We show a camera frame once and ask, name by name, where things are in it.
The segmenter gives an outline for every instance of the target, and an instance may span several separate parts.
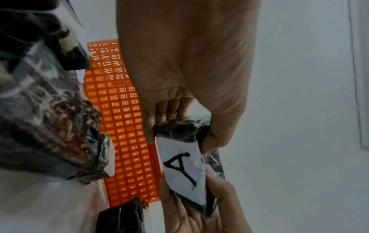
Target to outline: white paper label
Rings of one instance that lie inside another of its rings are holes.
[[[156,142],[169,188],[199,205],[205,205],[205,163],[198,143],[163,137],[157,137]]]
[[[115,174],[115,148],[114,144],[109,137],[109,163],[104,168],[104,171],[108,174],[108,176],[112,177]]]

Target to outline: plastic crate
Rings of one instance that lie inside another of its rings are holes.
[[[141,111],[119,52],[118,40],[88,43],[91,69],[86,70],[83,89],[102,114],[101,132],[115,146],[115,176],[104,180],[110,207],[136,196],[155,202],[161,170],[156,146],[142,133]]]

